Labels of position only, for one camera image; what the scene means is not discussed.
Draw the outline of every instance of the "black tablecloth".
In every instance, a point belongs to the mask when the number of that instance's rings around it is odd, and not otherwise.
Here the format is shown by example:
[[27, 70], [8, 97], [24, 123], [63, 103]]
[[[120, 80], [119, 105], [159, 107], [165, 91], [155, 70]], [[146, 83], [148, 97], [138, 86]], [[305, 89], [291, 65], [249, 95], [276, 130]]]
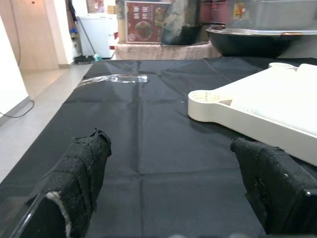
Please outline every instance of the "black tablecloth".
[[[147, 74], [147, 83], [92, 83], [74, 90], [0, 185], [0, 234], [37, 181], [75, 136], [95, 127], [112, 141], [112, 156], [88, 238], [257, 237], [261, 226], [247, 199], [229, 146], [241, 136], [187, 116], [187, 95], [257, 73], [276, 59], [100, 61], [85, 79]], [[279, 60], [298, 64], [315, 59]]]

